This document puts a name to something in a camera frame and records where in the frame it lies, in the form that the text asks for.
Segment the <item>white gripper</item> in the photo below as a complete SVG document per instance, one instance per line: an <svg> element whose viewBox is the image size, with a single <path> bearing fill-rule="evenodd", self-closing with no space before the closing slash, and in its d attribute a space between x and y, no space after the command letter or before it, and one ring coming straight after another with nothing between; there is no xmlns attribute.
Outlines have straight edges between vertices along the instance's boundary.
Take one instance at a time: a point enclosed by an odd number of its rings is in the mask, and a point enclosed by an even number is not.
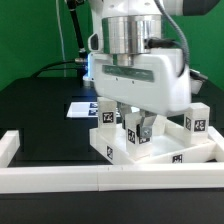
<svg viewBox="0 0 224 224"><path fill-rule="evenodd" d="M92 53L90 56L90 74L94 78L95 90L99 96L119 102L122 128L126 129L125 116L132 113L131 106L143 109L139 124L141 138L152 136L156 114L166 117L180 115L189 107L189 67L186 66L179 76L182 68L181 51L151 51L135 55L131 67L115 66L111 55Z"/></svg>

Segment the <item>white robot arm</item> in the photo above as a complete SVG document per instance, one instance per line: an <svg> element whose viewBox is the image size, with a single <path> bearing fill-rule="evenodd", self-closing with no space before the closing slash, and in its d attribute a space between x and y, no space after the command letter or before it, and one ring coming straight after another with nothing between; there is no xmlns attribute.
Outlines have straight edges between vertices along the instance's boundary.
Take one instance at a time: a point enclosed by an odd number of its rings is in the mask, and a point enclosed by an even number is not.
<svg viewBox="0 0 224 224"><path fill-rule="evenodd" d="M176 16L207 14L220 0L89 0L93 34L88 75L98 95L141 110L137 134L152 135L157 114L183 113L206 77L189 68Z"/></svg>

